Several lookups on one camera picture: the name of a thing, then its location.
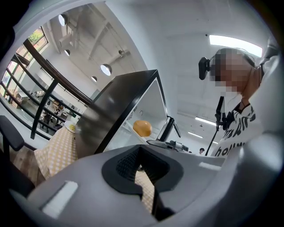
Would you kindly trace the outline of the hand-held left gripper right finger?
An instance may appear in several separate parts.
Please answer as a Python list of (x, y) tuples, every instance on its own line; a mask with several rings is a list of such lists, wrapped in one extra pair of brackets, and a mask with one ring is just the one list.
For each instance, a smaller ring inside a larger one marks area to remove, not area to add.
[(283, 137), (264, 133), (226, 159), (141, 146), (156, 161), (151, 223), (257, 223), (267, 221), (267, 202), (283, 169)]

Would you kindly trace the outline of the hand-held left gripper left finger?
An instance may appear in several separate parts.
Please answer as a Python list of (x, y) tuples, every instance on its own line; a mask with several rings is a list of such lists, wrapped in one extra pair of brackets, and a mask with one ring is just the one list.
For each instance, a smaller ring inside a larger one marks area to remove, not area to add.
[(14, 190), (10, 194), (37, 227), (151, 227), (158, 221), (142, 203), (142, 193), (125, 194), (104, 179), (110, 175), (122, 189), (134, 186), (118, 174), (117, 163), (139, 148), (127, 146), (79, 159), (28, 197)]

